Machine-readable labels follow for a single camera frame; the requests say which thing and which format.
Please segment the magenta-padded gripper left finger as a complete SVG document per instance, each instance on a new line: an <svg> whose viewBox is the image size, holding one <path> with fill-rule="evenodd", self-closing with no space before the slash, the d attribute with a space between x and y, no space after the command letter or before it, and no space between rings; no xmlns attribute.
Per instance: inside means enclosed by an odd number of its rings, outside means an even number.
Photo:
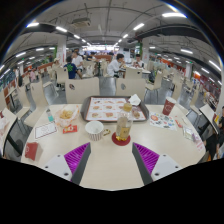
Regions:
<svg viewBox="0 0 224 224"><path fill-rule="evenodd" d="M55 155L43 166L43 169L79 185L90 154L91 144L86 143L65 155Z"/></svg>

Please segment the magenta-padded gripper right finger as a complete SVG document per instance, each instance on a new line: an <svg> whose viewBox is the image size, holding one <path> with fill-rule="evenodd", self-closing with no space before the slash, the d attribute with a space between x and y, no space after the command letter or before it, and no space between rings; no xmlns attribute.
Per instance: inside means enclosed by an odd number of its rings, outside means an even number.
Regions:
<svg viewBox="0 0 224 224"><path fill-rule="evenodd" d="M138 143L133 144L132 153L145 185L182 169L169 155L159 155Z"/></svg>

